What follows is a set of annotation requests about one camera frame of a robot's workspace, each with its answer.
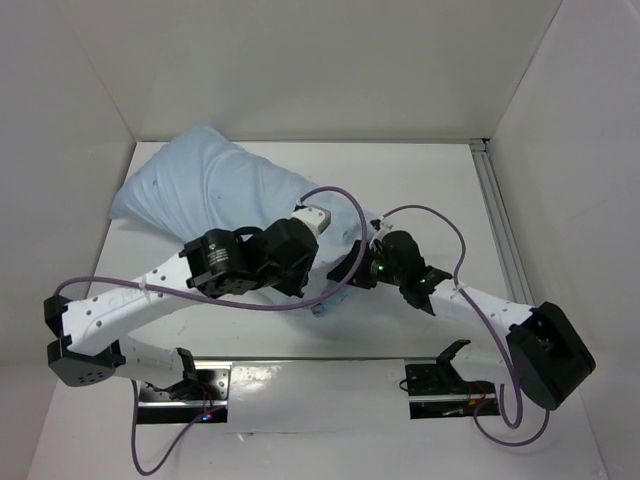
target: light blue cloth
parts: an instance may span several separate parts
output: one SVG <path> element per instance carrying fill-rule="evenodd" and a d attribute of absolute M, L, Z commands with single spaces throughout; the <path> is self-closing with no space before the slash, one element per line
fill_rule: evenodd
<path fill-rule="evenodd" d="M 174 138 L 153 155 L 118 191 L 110 217 L 143 221 L 186 243 L 212 228 L 264 229 L 287 217 L 298 199 L 317 186 L 247 152 L 213 128 L 201 126 Z M 313 269 L 326 271 L 349 253 L 360 236 L 360 221 L 351 203 L 338 194 L 314 195 L 307 203 L 331 212 L 331 225 L 318 238 L 313 263 Z M 367 213 L 368 222 L 373 218 L 376 215 Z M 291 303 L 288 297 L 268 290 L 263 293 L 274 303 Z M 344 295 L 337 294 L 312 311 L 324 314 Z"/>

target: white wall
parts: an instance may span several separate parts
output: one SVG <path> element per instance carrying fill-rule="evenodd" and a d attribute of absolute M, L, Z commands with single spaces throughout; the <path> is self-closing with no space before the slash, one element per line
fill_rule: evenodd
<path fill-rule="evenodd" d="M 56 384 L 44 363 L 0 366 L 0 477 L 27 478 Z"/>
<path fill-rule="evenodd" d="M 581 393 L 615 479 L 640 469 L 639 12 L 565 0 L 490 147 L 534 295 L 596 349 Z"/>
<path fill-rule="evenodd" d="M 58 0 L 138 140 L 489 136 L 560 0 Z"/>
<path fill-rule="evenodd" d="M 0 2 L 0 66 L 0 364 L 44 362 L 42 301 L 93 271 L 133 139 L 52 2 Z"/>

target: purple cable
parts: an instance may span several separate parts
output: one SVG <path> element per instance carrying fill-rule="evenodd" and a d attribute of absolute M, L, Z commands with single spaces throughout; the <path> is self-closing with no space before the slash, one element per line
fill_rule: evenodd
<path fill-rule="evenodd" d="M 346 190 L 340 187 L 319 187 L 303 195 L 300 201 L 304 202 L 307 198 L 311 197 L 312 195 L 315 195 L 321 192 L 336 192 L 347 197 L 347 199 L 353 204 L 354 208 L 356 209 L 356 212 L 358 213 L 358 218 L 360 219 L 361 235 L 362 235 L 361 238 L 366 240 L 367 219 L 365 218 L 364 211 L 362 210 L 362 207 L 360 206 L 358 201 L 355 199 L 355 197 L 351 195 L 349 192 L 347 192 Z M 201 294 L 196 294 L 196 293 L 181 292 L 179 290 L 174 290 L 172 288 L 167 288 L 167 287 L 162 287 L 160 285 L 152 285 L 152 284 L 147 284 L 145 288 L 150 292 L 173 295 L 175 297 L 185 298 L 187 300 L 193 300 L 195 302 L 200 302 L 200 303 L 207 303 L 210 305 L 218 305 L 221 307 L 239 308 L 242 310 L 254 310 L 259 312 L 285 312 L 289 310 L 297 310 L 299 308 L 310 307 L 312 305 L 320 303 L 323 300 L 326 300 L 327 298 L 337 293 L 340 289 L 342 289 L 349 282 L 349 280 L 351 280 L 351 278 L 355 275 L 356 271 L 358 270 L 358 267 L 360 267 L 360 263 L 362 263 L 362 259 L 364 258 L 366 246 L 367 246 L 366 241 L 360 242 L 360 250 L 358 250 L 358 255 L 356 256 L 356 260 L 354 264 L 351 266 L 351 269 L 347 272 L 345 277 L 342 280 L 340 280 L 340 282 L 338 282 L 337 285 L 335 285 L 333 288 L 327 290 L 322 295 L 319 295 L 316 298 L 303 300 L 301 302 L 292 303 L 290 305 L 254 305 L 251 303 L 232 302 L 229 300 L 208 298 L 208 297 L 202 296 Z M 132 282 L 130 280 L 120 280 L 120 279 L 111 278 L 111 277 L 84 276 L 84 277 L 74 277 L 74 278 L 65 280 L 60 285 L 58 285 L 58 288 L 56 288 L 54 295 L 59 295 L 60 292 L 65 287 L 68 287 L 69 285 L 73 285 L 76 283 L 106 283 L 110 285 L 117 285 L 119 287 L 127 287 L 127 288 L 135 288 L 135 289 L 140 288 L 140 285 L 138 283 Z"/>
<path fill-rule="evenodd" d="M 158 464 L 155 467 L 153 467 L 151 470 L 143 470 L 142 467 L 140 466 L 140 460 L 138 460 L 138 450 L 136 448 L 136 429 L 138 426 L 138 384 L 134 380 L 131 380 L 131 385 L 133 386 L 133 418 L 131 420 L 131 457 L 133 458 L 133 466 L 136 467 L 136 470 L 138 471 L 138 473 L 143 477 L 151 476 L 154 473 L 156 473 L 158 470 L 160 470 L 160 468 L 162 468 L 162 465 L 164 465 L 164 462 L 167 461 L 167 459 L 169 458 L 169 455 L 171 455 L 171 452 L 176 447 L 180 439 L 198 421 L 200 417 L 208 413 L 213 413 L 216 410 L 220 410 L 221 408 L 223 408 L 223 407 L 210 408 L 209 410 L 206 410 L 203 413 L 199 413 L 198 415 L 193 417 L 193 420 L 191 420 L 188 424 L 186 424 L 184 428 L 180 430 L 180 433 L 176 435 L 176 438 L 173 439 L 173 442 L 171 442 L 171 445 L 169 445 L 169 448 L 165 452 L 160 462 L 158 462 Z"/>
<path fill-rule="evenodd" d="M 425 211 L 435 215 L 436 217 L 438 217 L 441 220 L 443 220 L 447 225 L 449 225 L 451 227 L 451 229 L 455 232 L 455 234 L 458 236 L 458 240 L 460 241 L 460 249 L 461 249 L 461 251 L 460 251 L 460 258 L 458 259 L 458 263 L 456 263 L 456 266 L 455 266 L 455 268 L 453 270 L 453 282 L 456 285 L 456 287 L 459 287 L 460 286 L 460 279 L 459 279 L 460 268 L 462 267 L 462 263 L 464 262 L 464 259 L 465 259 L 466 255 L 467 255 L 467 242 L 464 239 L 464 235 L 462 235 L 462 232 L 460 231 L 460 229 L 451 220 L 449 220 L 446 216 L 444 216 L 442 213 L 438 212 L 437 210 L 434 210 L 433 208 L 430 208 L 430 207 L 426 207 L 424 205 L 403 205 L 402 207 L 394 208 L 390 212 L 385 213 L 383 215 L 383 218 L 387 218 L 387 217 L 393 215 L 394 213 L 397 213 L 397 212 L 402 211 L 402 210 L 408 210 L 408 209 L 425 210 Z M 516 372 L 515 372 L 515 369 L 513 367 L 513 364 L 511 363 L 511 357 L 507 353 L 507 350 L 504 348 L 504 345 L 502 343 L 502 340 L 500 339 L 500 336 L 496 332 L 495 328 L 493 328 L 493 325 L 491 325 L 491 322 L 489 321 L 487 316 L 484 314 L 484 312 L 482 311 L 480 306 L 473 300 L 473 298 L 471 298 L 469 296 L 469 294 L 467 292 L 464 291 L 463 288 L 460 289 L 459 291 L 460 291 L 460 294 L 462 295 L 462 297 L 467 301 L 467 303 L 469 303 L 471 308 L 473 308 L 473 310 L 478 314 L 478 316 L 482 320 L 482 323 L 484 323 L 484 325 L 487 327 L 487 330 L 489 330 L 489 333 L 491 334 L 491 337 L 495 341 L 496 346 L 498 347 L 498 350 L 500 351 L 500 355 L 502 356 L 502 358 L 503 358 L 503 360 L 505 362 L 505 365 L 507 366 L 507 370 L 509 371 L 509 376 L 511 377 L 511 381 L 513 382 L 513 388 L 515 390 L 515 395 L 516 395 L 516 419 L 515 419 L 515 421 L 512 422 L 509 419 L 509 417 L 507 416 L 507 412 L 504 409 L 504 385 L 500 385 L 500 394 L 499 394 L 500 401 L 498 402 L 498 407 L 499 407 L 499 410 L 500 410 L 500 415 L 502 416 L 502 419 L 504 420 L 504 423 L 509 428 L 515 430 L 518 427 L 520 427 L 520 425 L 522 424 L 522 418 L 524 416 L 524 406 L 523 406 L 523 401 L 522 401 L 522 390 L 520 389 L 520 381 L 518 379 L 518 376 L 516 375 Z M 478 417 L 477 417 L 477 412 L 479 410 L 480 405 L 478 405 L 478 408 L 476 408 L 476 410 L 474 411 L 474 420 L 475 420 L 476 425 L 478 426 L 480 431 L 488 439 L 493 440 L 494 442 L 499 443 L 501 445 L 518 447 L 518 446 L 528 445 L 529 443 L 535 442 L 544 433 L 544 431 L 547 428 L 547 424 L 549 423 L 548 419 L 547 419 L 547 421 L 545 421 L 545 423 L 543 424 L 543 426 L 540 429 L 540 431 L 538 433 L 536 433 L 530 439 L 524 440 L 523 442 L 518 442 L 517 444 L 508 444 L 508 442 L 503 442 L 502 440 L 498 440 L 495 437 L 489 435 L 484 430 L 484 428 L 480 427 L 480 423 L 479 423 Z"/>

